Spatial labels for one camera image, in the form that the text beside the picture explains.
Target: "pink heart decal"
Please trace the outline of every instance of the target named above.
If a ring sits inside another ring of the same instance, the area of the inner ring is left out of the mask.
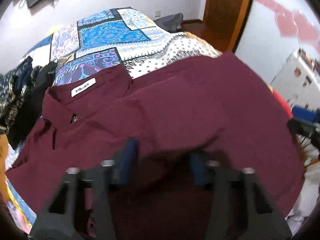
[[[320,40],[319,31],[307,22],[307,19],[303,14],[294,12],[292,14],[292,19],[299,30],[299,42],[314,44]]]
[[[275,15],[275,20],[281,37],[296,37],[298,35],[298,27],[294,24],[291,13],[278,12]]]

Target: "wooden floor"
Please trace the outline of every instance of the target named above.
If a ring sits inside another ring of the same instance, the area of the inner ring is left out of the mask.
[[[218,49],[222,52],[224,52],[228,48],[229,38],[226,38],[221,33],[215,33],[204,24],[201,24],[201,23],[183,24],[181,28],[182,28],[182,31],[190,32],[198,36],[199,38],[211,44],[215,49]]]

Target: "baseboard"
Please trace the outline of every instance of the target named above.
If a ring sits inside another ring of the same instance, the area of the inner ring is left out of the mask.
[[[182,25],[183,24],[190,24],[190,23],[202,23],[202,20],[200,20],[200,19],[185,20],[185,21],[182,22]]]

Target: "metal screw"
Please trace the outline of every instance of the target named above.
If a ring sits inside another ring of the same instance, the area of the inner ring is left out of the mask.
[[[110,166],[113,166],[115,164],[116,164],[116,162],[114,160],[105,160],[105,161],[101,162],[101,166],[102,167],[110,167]]]
[[[220,162],[217,162],[217,161],[208,161],[208,162],[207,162],[207,165],[208,165],[208,166],[211,166],[211,167],[219,167],[219,166],[220,166]]]
[[[244,174],[254,174],[256,171],[253,168],[243,168],[242,172]]]
[[[68,168],[67,173],[68,174],[77,174],[80,171],[78,168]]]

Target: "clothing label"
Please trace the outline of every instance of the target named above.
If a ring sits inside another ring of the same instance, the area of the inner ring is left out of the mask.
[[[82,91],[86,90],[88,87],[91,87],[93,84],[96,83],[96,79],[92,78],[88,80],[87,82],[84,82],[81,86],[78,86],[71,90],[71,97],[74,97],[75,95],[81,93]]]

